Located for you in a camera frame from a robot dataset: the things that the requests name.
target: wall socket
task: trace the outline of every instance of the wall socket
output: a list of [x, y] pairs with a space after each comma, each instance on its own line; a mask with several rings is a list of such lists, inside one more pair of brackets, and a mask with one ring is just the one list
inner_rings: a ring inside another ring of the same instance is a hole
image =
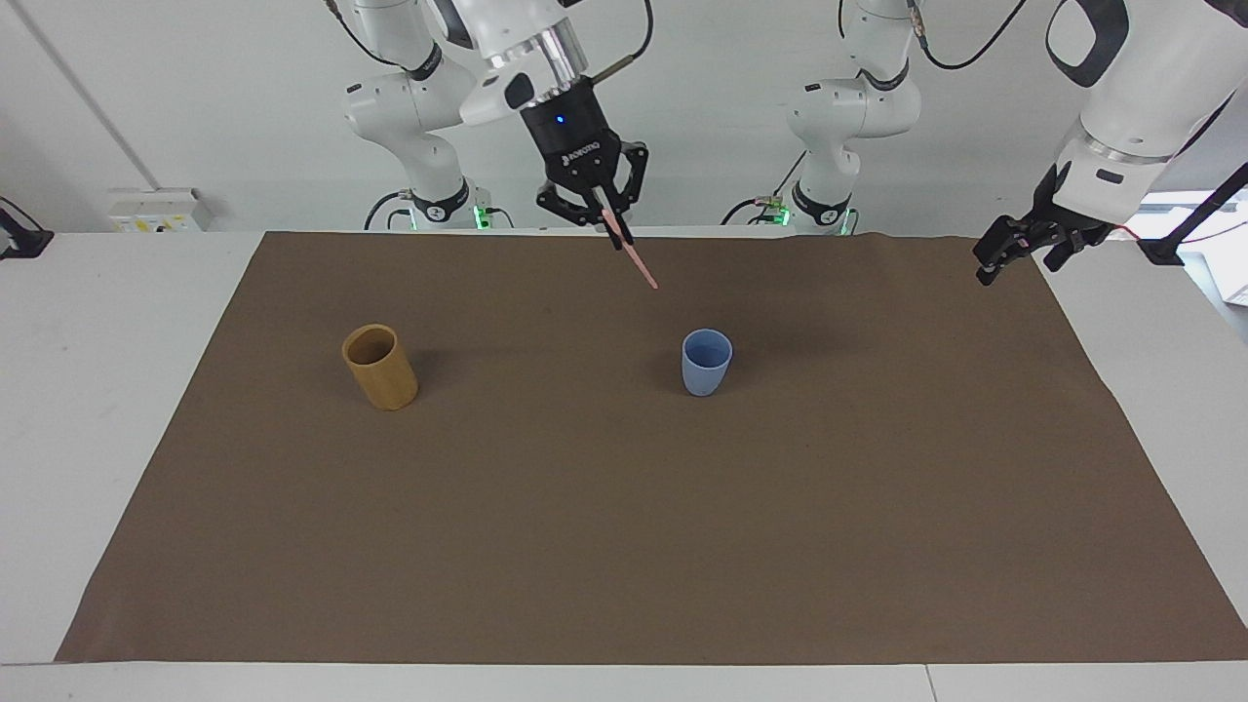
[[208, 231], [212, 214], [192, 189], [110, 190], [114, 231]]

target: bamboo cup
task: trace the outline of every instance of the bamboo cup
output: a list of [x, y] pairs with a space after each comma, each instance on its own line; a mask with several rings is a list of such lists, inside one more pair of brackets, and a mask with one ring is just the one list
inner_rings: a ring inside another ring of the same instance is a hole
[[342, 342], [342, 360], [373, 407], [393, 412], [416, 400], [416, 373], [391, 327], [366, 325], [351, 332]]

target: white table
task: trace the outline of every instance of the white table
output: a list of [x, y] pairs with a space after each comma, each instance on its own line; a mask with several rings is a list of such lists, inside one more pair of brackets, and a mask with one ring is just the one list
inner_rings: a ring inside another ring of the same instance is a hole
[[[1248, 700], [1248, 662], [47, 665], [260, 237], [61, 235], [37, 261], [0, 262], [0, 661], [6, 662], [0, 701]], [[968, 255], [966, 275], [972, 272]], [[1182, 270], [1152, 267], [1129, 244], [1082, 254], [1048, 280], [1241, 617], [1248, 618], [1248, 347]]]

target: light blue plastic cup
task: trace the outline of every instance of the light blue plastic cup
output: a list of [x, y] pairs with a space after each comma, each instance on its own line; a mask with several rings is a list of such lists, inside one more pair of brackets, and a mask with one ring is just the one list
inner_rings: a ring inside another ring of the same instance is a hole
[[685, 337], [680, 350], [680, 375], [685, 378], [685, 390], [695, 397], [715, 392], [733, 361], [733, 342], [720, 331], [700, 329]]

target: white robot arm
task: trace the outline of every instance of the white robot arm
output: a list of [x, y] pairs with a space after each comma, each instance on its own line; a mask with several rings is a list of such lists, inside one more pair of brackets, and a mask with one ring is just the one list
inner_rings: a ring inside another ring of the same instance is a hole
[[489, 195], [464, 177], [454, 147], [429, 134], [462, 122], [472, 74], [443, 55], [417, 0], [354, 0], [353, 12], [362, 42], [403, 70], [347, 89], [352, 129], [403, 165], [417, 229], [477, 229], [478, 206], [488, 205]]
[[1032, 211], [998, 217], [975, 246], [980, 281], [1043, 246], [1057, 271], [1131, 219], [1248, 75], [1246, 27], [1248, 0], [1061, 0], [1048, 51], [1088, 101]]
[[[565, 10], [578, 0], [434, 0], [443, 34], [475, 49], [488, 62], [484, 79], [461, 107], [467, 124], [514, 112], [524, 119], [545, 162], [540, 207], [578, 225], [610, 220], [612, 244], [633, 244], [623, 214], [640, 199], [649, 151], [622, 141], [603, 114], [588, 64]], [[640, 55], [631, 55], [626, 60]], [[620, 157], [629, 162], [626, 184], [617, 185]], [[558, 187], [582, 202], [565, 200]], [[608, 217], [608, 211], [619, 217]]]
[[807, 85], [789, 115], [789, 127], [809, 151], [792, 189], [799, 231], [827, 231], [849, 210], [860, 161], [846, 142], [909, 131], [922, 104], [907, 80], [914, 27], [906, 0], [851, 0], [842, 12], [859, 75]]

